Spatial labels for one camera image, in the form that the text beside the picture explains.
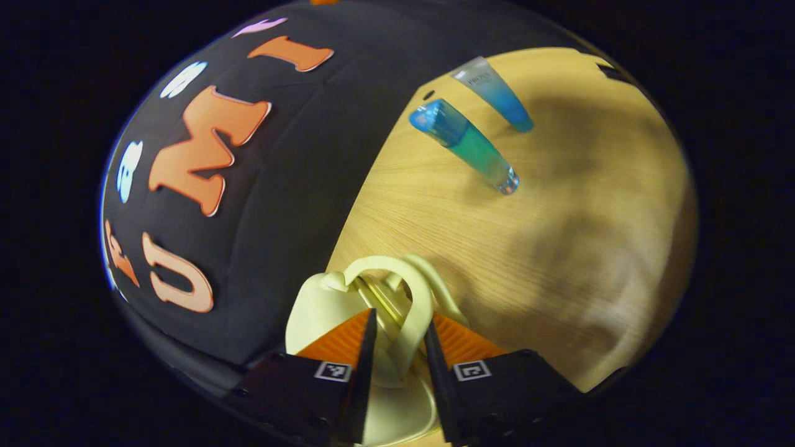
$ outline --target orange gripper pad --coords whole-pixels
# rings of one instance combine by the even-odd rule
[[[362,351],[367,318],[373,309],[365,310],[326,332],[321,338],[301,349],[296,356],[332,363],[356,365]]]
[[[440,313],[433,314],[433,324],[444,352],[448,369],[457,363],[473,362],[506,354],[496,344],[463,327]]]

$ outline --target light wood surface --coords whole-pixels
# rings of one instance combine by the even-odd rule
[[[366,178],[328,264],[427,258],[473,329],[531,348],[582,391],[659,337],[688,281],[696,200],[661,116],[597,56],[528,49],[487,58],[535,127],[520,134],[446,74],[417,90]],[[429,91],[431,99],[423,100]],[[415,130],[409,114],[444,98],[521,178],[503,196]],[[443,445],[441,432],[411,443]]]

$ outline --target blue bottle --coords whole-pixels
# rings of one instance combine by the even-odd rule
[[[499,192],[508,195],[516,191],[519,176],[514,168],[477,127],[444,99],[417,108],[409,121],[481,173]]]
[[[461,65],[450,75],[489,103],[514,129],[528,132],[533,120],[514,91],[483,57]]]

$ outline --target black cloth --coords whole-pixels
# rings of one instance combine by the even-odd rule
[[[367,172],[422,84],[475,56],[545,46],[587,51],[516,6],[495,2],[485,12],[467,3],[295,2],[253,17],[178,64],[135,112],[109,165],[104,217],[141,284],[111,267],[125,299],[176,340],[234,364],[280,343],[301,284],[325,270]],[[287,21],[275,28],[231,38],[244,25],[281,17]],[[334,55],[310,72],[273,57],[246,57],[281,35]],[[200,76],[162,99],[166,84],[195,62],[207,62]],[[182,113],[209,85],[248,103],[269,101],[273,110],[245,145],[233,147],[221,137],[235,163],[200,174],[226,180],[218,212],[205,217],[196,202],[171,189],[150,192],[146,179],[161,148],[190,138]],[[138,141],[137,177],[122,203],[115,174],[127,145]],[[202,270],[214,295],[212,311],[194,313],[155,295],[144,231]],[[153,271],[189,289],[178,274],[159,266]]]

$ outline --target wood grain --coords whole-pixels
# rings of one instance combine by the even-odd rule
[[[675,138],[597,56],[527,49],[488,60],[535,122],[520,134],[446,74],[420,87],[348,216],[328,271],[368,255],[426,257],[473,329],[531,348],[582,391],[632,364],[670,321],[696,242]],[[431,99],[422,98],[435,91]],[[514,167],[503,196],[408,115],[444,98]],[[411,443],[442,445],[441,433]]]

